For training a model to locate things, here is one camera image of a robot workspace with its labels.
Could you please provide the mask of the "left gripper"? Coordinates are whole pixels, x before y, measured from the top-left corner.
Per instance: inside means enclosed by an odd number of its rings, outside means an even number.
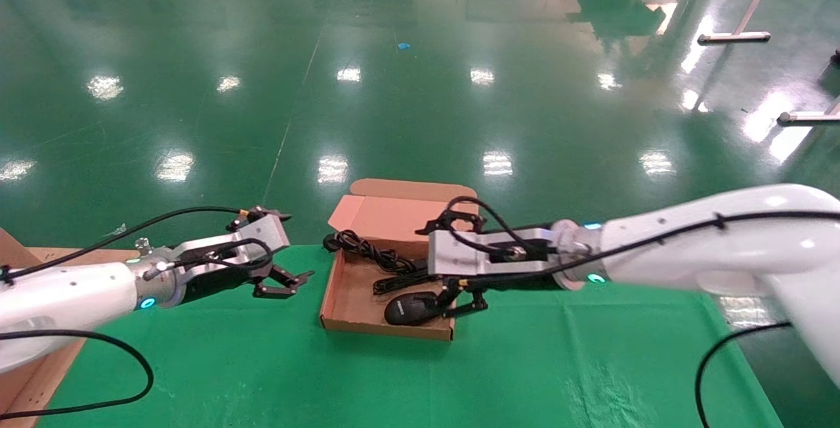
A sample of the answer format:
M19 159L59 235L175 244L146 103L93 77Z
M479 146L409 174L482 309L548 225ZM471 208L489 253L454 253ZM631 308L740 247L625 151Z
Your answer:
M296 295L297 285L306 284L314 270L294 274L274 263L274 255L290 246L284 219L276 210L258 207L235 219L233 232L177 246L171 258L171 304L185 305L244 285L252 285L256 299Z

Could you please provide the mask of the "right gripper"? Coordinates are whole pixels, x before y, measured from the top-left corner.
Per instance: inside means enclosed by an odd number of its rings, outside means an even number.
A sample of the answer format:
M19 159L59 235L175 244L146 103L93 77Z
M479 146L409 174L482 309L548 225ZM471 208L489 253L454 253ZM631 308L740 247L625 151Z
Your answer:
M472 213L444 211L425 225L429 273L443 278L436 297L439 316L449 318L460 293L469 294L472 300L454 308L454 318L488 309L487 289L569 290L569 282L561 274L542 273L563 261L557 251L557 223L485 231L485 222ZM462 280L471 282L469 288L460 288Z

